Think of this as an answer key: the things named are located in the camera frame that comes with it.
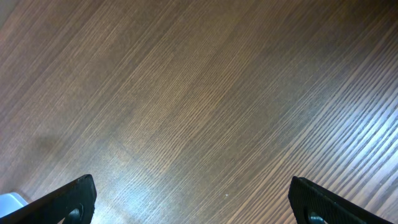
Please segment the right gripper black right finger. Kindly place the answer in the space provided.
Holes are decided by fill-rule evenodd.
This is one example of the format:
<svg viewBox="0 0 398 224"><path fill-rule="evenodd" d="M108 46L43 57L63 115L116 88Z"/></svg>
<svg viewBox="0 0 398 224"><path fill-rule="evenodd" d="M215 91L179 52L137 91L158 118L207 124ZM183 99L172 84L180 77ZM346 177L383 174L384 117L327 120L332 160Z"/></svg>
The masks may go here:
<svg viewBox="0 0 398 224"><path fill-rule="evenodd" d="M392 224L304 177L292 177L288 199L297 223Z"/></svg>

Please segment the clear plastic storage container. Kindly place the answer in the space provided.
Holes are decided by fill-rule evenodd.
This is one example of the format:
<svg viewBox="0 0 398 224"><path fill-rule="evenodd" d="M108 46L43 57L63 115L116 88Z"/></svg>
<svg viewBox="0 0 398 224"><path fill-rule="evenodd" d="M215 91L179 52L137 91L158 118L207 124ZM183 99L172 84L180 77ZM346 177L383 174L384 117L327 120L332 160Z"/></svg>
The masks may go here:
<svg viewBox="0 0 398 224"><path fill-rule="evenodd" d="M26 202L18 193L11 192L7 194L0 195L0 217L5 217L6 215L25 207L29 203Z"/></svg>

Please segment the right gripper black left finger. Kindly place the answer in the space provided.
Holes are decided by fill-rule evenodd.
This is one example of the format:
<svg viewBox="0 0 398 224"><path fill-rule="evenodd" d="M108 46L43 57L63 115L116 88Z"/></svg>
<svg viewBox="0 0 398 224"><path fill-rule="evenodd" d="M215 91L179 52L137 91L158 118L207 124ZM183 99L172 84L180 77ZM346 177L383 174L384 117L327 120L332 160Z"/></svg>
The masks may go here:
<svg viewBox="0 0 398 224"><path fill-rule="evenodd" d="M95 212L96 188L92 175L85 174L40 199L1 218L1 223L85 223Z"/></svg>

